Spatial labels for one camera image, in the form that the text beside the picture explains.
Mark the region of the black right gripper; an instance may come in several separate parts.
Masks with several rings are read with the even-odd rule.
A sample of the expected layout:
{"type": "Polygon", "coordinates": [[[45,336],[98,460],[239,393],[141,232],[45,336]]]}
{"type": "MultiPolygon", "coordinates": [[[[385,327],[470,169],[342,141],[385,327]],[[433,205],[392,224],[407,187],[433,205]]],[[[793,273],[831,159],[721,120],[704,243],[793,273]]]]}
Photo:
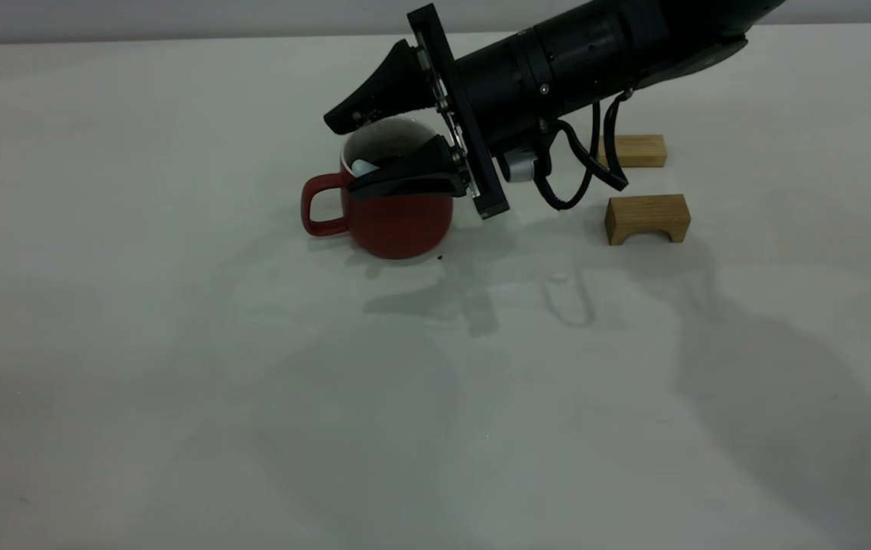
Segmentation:
{"type": "Polygon", "coordinates": [[[347,135],[376,121],[438,105],[453,137],[440,135],[406,154],[365,160],[347,184],[358,201],[390,197],[464,197],[468,186],[482,219],[502,215],[509,202],[502,185],[548,176],[548,134],[553,72],[534,27],[523,29],[455,59],[436,7],[411,11],[409,25],[426,54],[433,84],[419,51],[398,41],[376,70],[324,115],[327,128],[347,135]]]}

